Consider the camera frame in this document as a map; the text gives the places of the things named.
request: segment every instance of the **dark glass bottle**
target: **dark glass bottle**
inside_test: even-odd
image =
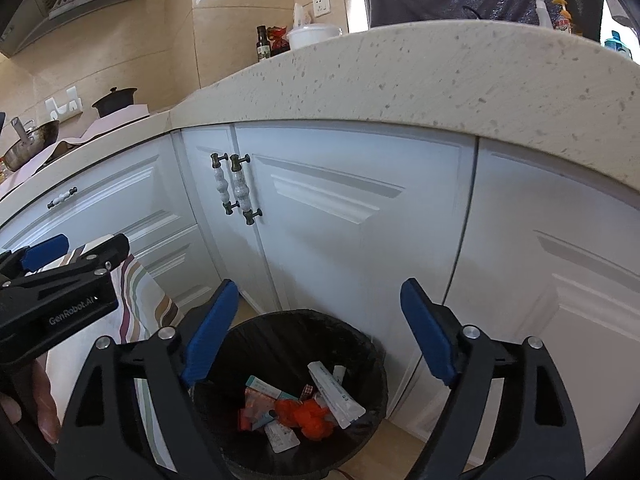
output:
[[[258,27],[258,43],[255,44],[258,51],[258,61],[264,61],[271,57],[271,43],[267,38],[267,27],[261,25]]]

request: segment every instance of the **trash can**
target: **trash can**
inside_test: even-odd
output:
[[[314,384],[310,362],[328,370],[347,368],[342,386],[366,414],[320,442],[295,430],[300,445],[274,453],[261,431],[239,431],[238,410],[244,407],[250,376],[299,396]],[[198,383],[193,401],[226,463],[243,479],[319,480],[353,457],[373,436],[386,413],[383,356],[352,326],[315,310],[290,310],[258,316],[231,329],[207,379]]]

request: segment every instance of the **speckled stone countertop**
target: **speckled stone countertop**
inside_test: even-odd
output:
[[[263,120],[411,124],[528,146],[640,190],[640,66],[593,41],[490,21],[380,27],[281,54],[172,110],[96,139],[0,205],[0,225],[51,187],[172,129]]]

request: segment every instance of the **striped cloth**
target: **striped cloth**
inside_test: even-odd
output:
[[[41,270],[73,263],[81,254],[90,252],[110,237],[78,247]],[[184,313],[131,254],[121,266],[111,271],[111,281],[118,298],[118,308],[55,346],[47,355],[47,375],[60,420],[64,419],[73,387],[97,338],[109,335],[116,343],[142,341],[160,327],[177,325],[184,317]],[[175,470],[158,426],[146,381],[136,380],[136,391],[146,436],[156,462]]]

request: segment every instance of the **wall socket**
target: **wall socket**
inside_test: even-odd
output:
[[[314,17],[324,16],[331,12],[329,0],[314,0]]]

